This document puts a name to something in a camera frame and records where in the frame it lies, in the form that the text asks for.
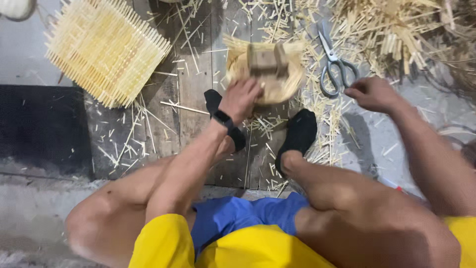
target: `wristwatch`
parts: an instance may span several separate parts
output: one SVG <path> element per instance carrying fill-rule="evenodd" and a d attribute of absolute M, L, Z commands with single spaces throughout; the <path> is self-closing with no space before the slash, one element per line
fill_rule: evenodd
<path fill-rule="evenodd" d="M 218 121 L 218 123 L 224 125 L 228 129 L 228 133 L 231 132 L 231 130 L 235 127 L 233 124 L 233 120 L 231 120 L 231 117 L 228 116 L 225 112 L 221 110 L 217 110 L 212 114 L 212 117 Z"/>

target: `wooden floor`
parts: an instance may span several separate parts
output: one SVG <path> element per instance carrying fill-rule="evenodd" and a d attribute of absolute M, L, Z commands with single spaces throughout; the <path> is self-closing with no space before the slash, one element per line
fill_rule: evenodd
<path fill-rule="evenodd" d="M 156 27 L 158 23 L 158 31 L 174 41 L 179 30 L 182 29 L 182 22 L 188 18 L 188 12 L 181 12 L 180 16 L 174 16 L 174 19 L 162 20 L 164 15 L 174 14 L 177 12 L 175 4 L 166 4 L 163 2 L 157 2 L 156 0 L 129 0 L 129 3 L 134 7 L 134 10 L 144 20 L 149 20 L 153 15 L 148 12 L 160 13 L 158 17 L 150 21 L 152 27 Z M 190 19 L 190 23 L 186 24 L 186 33 L 178 37 L 175 42 L 172 51 L 165 61 L 156 69 L 158 72 L 166 72 L 177 74 L 177 76 L 163 75 L 154 73 L 148 82 L 148 85 L 142 90 L 142 94 L 145 100 L 147 109 L 157 116 L 164 124 L 169 126 L 177 134 L 160 123 L 158 120 L 149 116 L 149 122 L 151 129 L 145 125 L 138 125 L 134 128 L 134 137 L 139 141 L 146 142 L 147 157 L 141 159 L 138 164 L 135 164 L 129 171 L 132 171 L 143 164 L 155 160 L 160 157 L 177 154 L 187 144 L 189 144 L 200 131 L 207 125 L 210 118 L 206 114 L 200 114 L 187 110 L 180 110 L 172 107 L 160 104 L 161 101 L 173 103 L 180 102 L 180 105 L 206 111 L 205 99 L 203 93 L 208 89 L 215 89 L 220 94 L 224 95 L 225 91 L 220 85 L 226 70 L 226 56 L 227 52 L 209 52 L 212 50 L 219 50 L 226 48 L 222 43 L 222 33 L 232 34 L 234 37 L 247 40 L 247 41 L 261 41 L 263 35 L 262 30 L 258 28 L 263 27 L 264 21 L 258 21 L 259 13 L 255 12 L 253 15 L 255 18 L 251 22 L 248 21 L 246 13 L 240 10 L 241 4 L 237 0 L 229 0 L 226 9 L 223 8 L 223 1 L 213 0 L 211 3 L 203 0 L 196 16 Z M 197 28 L 198 31 L 190 38 L 190 46 L 185 43 L 187 36 Z M 195 52 L 195 60 L 191 54 L 191 51 Z M 183 62 L 172 63 L 172 61 L 185 60 Z M 116 124 L 116 139 L 114 142 L 102 142 L 101 139 L 108 139 L 107 137 L 101 138 L 105 132 L 95 132 L 96 123 L 100 120 L 95 111 L 100 113 L 107 113 L 111 120 L 111 124 Z M 272 107 L 259 107 L 257 113 L 266 116 L 278 116 L 281 118 L 288 117 L 288 105 L 275 105 Z M 131 127 L 131 109 L 126 110 L 107 110 L 103 109 L 101 105 L 90 105 L 89 108 L 89 130 L 92 133 L 93 145 L 96 145 L 94 139 L 97 139 L 98 146 L 101 146 L 107 152 L 113 152 L 115 150 L 116 143 L 118 150 L 123 147 L 123 143 L 129 134 Z M 120 125 L 116 121 L 116 118 L 120 118 L 125 114 L 129 119 L 128 124 Z M 273 174 L 270 170 L 269 163 L 274 164 L 274 159 L 270 156 L 270 151 L 267 149 L 266 143 L 270 146 L 273 152 L 276 154 L 281 146 L 286 131 L 285 125 L 281 124 L 280 128 L 276 128 L 273 133 L 272 140 L 268 140 L 267 136 L 261 136 L 262 133 L 250 133 L 244 128 L 244 132 L 247 135 L 246 150 L 242 150 L 239 153 L 230 155 L 228 159 L 223 160 L 214 166 L 207 176 L 207 184 L 217 186 L 230 186 L 230 187 L 244 187 L 245 178 L 248 178 L 246 188 L 251 189 L 263 189 L 266 190 L 268 186 L 271 187 L 271 180 L 274 180 L 274 184 L 283 182 L 275 171 Z M 156 153 L 153 153 L 152 138 Z M 256 146 L 249 147 L 249 143 L 256 144 Z M 109 178 L 116 179 L 124 174 L 124 171 L 128 166 L 117 167 L 117 172 L 112 172 L 112 168 L 106 163 L 108 159 L 104 157 L 101 151 L 98 151 L 96 146 L 93 147 L 93 158 L 96 164 L 96 178 Z M 125 161 L 129 158 L 129 154 L 124 155 Z"/>

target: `foot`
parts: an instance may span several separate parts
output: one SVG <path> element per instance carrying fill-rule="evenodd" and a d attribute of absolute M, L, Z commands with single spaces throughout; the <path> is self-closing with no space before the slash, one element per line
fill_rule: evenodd
<path fill-rule="evenodd" d="M 281 170 L 283 154 L 288 152 L 286 153 L 287 157 L 300 153 L 302 157 L 316 140 L 316 116 L 308 109 L 302 109 L 288 121 L 287 128 L 286 139 L 279 149 L 275 161 L 276 169 L 283 175 L 284 173 Z"/>
<path fill-rule="evenodd" d="M 205 101 L 207 110 L 210 113 L 210 118 L 211 115 L 218 111 L 218 106 L 220 105 L 221 102 L 221 95 L 217 91 L 213 89 L 207 90 L 205 93 Z M 237 127 L 234 127 L 232 130 L 228 131 L 228 136 L 231 137 L 233 142 L 235 143 L 235 152 L 238 152 L 245 148 L 246 145 L 246 137 L 245 135 L 238 129 Z"/>

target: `concrete floor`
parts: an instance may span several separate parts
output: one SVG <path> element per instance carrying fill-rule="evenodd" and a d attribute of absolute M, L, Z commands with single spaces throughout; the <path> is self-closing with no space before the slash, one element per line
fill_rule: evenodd
<path fill-rule="evenodd" d="M 39 0 L 52 13 L 59 9 L 57 0 Z M 56 85 L 60 71 L 43 57 L 46 51 L 45 30 L 38 13 L 28 21 L 11 22 L 0 18 L 0 83 Z M 71 86 L 63 78 L 61 85 Z M 395 88 L 413 105 L 420 106 L 436 128 L 446 124 L 462 124 L 476 128 L 474 108 L 453 94 L 435 89 L 423 77 L 412 82 L 405 79 Z M 343 166 L 369 173 L 372 164 L 378 166 L 380 177 L 405 190 L 420 195 L 408 172 L 404 147 L 397 129 L 383 114 L 366 112 L 356 104 L 343 114 L 355 129 L 362 149 L 355 147 L 350 136 L 343 134 L 338 150 L 349 151 L 343 156 Z M 460 136 L 469 141 L 471 135 Z M 383 153 L 397 146 L 386 156 Z M 64 220 L 70 210 L 89 196 L 105 181 L 57 181 L 1 175 L 0 171 L 0 267 L 97 267 L 68 250 L 64 237 Z M 233 188 L 207 186 L 202 198 L 238 195 Z M 254 200 L 275 196 L 276 192 L 248 190 L 244 198 Z"/>

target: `person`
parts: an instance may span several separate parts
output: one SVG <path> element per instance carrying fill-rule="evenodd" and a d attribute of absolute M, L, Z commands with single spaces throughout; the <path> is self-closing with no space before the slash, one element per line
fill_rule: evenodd
<path fill-rule="evenodd" d="M 247 80 L 232 82 L 223 98 L 205 95 L 211 114 L 239 125 L 260 94 Z M 275 163 L 306 197 L 195 204 L 207 171 L 242 141 L 214 117 L 180 154 L 79 203 L 66 221 L 70 247 L 110 267 L 476 267 L 472 167 L 385 80 L 360 79 L 345 94 L 393 119 L 431 210 L 357 172 L 308 163 L 317 124 L 306 109 L 289 120 Z"/>

